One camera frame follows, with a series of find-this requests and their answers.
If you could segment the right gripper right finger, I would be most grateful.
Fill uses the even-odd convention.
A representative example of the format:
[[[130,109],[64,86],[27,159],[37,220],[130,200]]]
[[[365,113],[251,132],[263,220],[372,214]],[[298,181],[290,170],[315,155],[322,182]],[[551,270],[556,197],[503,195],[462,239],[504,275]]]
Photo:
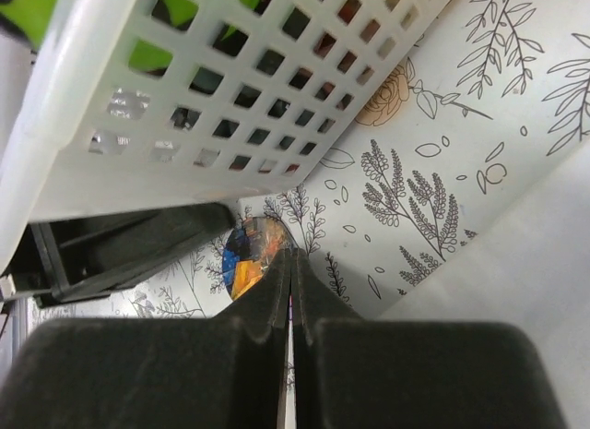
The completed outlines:
[[[290,255],[300,428],[563,428],[536,347],[503,323],[373,321]]]

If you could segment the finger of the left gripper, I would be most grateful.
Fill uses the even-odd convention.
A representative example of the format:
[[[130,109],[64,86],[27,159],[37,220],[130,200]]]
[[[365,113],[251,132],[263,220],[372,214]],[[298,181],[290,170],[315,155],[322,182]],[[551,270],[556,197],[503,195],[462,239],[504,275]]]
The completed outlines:
[[[40,308],[106,298],[235,223],[219,203],[31,223],[8,265],[8,298],[32,297]]]

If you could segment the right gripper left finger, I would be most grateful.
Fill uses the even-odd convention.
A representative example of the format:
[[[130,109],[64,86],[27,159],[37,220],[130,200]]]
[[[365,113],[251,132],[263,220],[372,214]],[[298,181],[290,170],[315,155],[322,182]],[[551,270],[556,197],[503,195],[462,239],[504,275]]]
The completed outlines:
[[[281,428],[291,254],[209,319],[59,318],[1,388],[5,428]]]

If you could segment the white t-shirt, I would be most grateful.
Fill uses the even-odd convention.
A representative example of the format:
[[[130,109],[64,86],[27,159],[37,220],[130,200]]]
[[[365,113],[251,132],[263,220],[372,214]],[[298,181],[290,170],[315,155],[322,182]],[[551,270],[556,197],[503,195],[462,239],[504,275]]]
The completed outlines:
[[[571,428],[589,425],[589,145],[381,317],[500,321],[540,352]]]

